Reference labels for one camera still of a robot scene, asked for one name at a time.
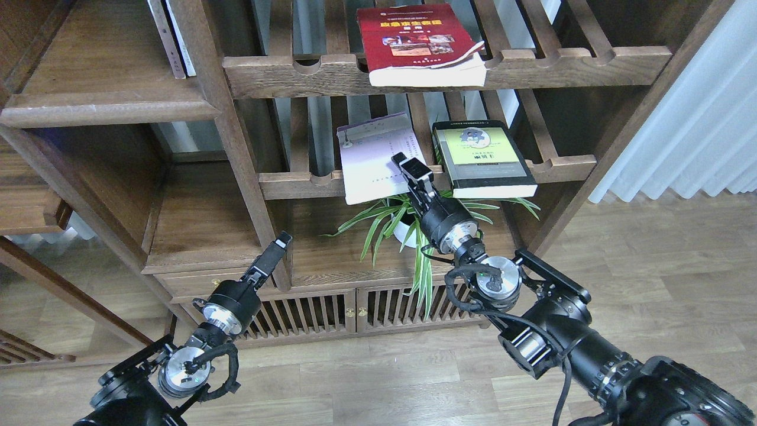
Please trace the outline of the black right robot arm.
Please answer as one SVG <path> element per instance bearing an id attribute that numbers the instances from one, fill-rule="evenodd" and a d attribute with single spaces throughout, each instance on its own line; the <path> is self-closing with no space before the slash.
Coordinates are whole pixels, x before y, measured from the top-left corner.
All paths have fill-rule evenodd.
<path id="1" fill-rule="evenodd" d="M 490 256 L 478 223 L 457 199 L 441 196 L 432 171 L 416 157 L 395 154 L 420 216 L 420 229 L 441 254 L 452 254 L 444 283 L 462 311 L 483 315 L 499 342 L 530 376 L 552 367 L 565 375 L 552 422 L 557 424 L 570 384 L 601 407 L 575 425 L 752 425 L 743 402 L 684 364 L 665 356 L 639 362 L 591 328 L 589 291 L 535 254 Z"/>

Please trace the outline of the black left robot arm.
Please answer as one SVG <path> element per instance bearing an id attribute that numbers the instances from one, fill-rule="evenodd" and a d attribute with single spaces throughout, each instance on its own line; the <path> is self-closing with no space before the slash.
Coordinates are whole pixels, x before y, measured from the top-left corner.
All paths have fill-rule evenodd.
<path id="1" fill-rule="evenodd" d="M 239 388 L 234 340 L 260 312 L 257 294 L 292 242 L 281 232 L 238 280 L 222 281 L 211 296 L 194 299 L 205 320 L 182 346 L 169 334 L 108 370 L 79 425 L 183 425 L 195 402 Z"/>

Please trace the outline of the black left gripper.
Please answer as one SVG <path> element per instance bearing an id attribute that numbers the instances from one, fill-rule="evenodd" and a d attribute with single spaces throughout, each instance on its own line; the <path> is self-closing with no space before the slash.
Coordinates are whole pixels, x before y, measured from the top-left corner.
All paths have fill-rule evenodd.
<path id="1" fill-rule="evenodd" d="M 260 312 L 258 289 L 267 282 L 276 265 L 284 258 L 292 235 L 282 231 L 253 261 L 253 269 L 238 280 L 224 280 L 205 303 L 205 321 L 236 338 L 248 328 Z"/>

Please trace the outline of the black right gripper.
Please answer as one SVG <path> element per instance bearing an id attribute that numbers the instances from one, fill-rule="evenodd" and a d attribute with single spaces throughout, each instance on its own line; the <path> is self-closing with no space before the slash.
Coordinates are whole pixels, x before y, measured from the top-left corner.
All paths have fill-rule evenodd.
<path id="1" fill-rule="evenodd" d="M 434 174 L 417 157 L 392 156 L 409 188 L 409 199 L 419 216 L 421 232 L 439 253 L 456 253 L 478 232 L 478 221 L 455 198 L 441 196 L 433 186 Z"/>

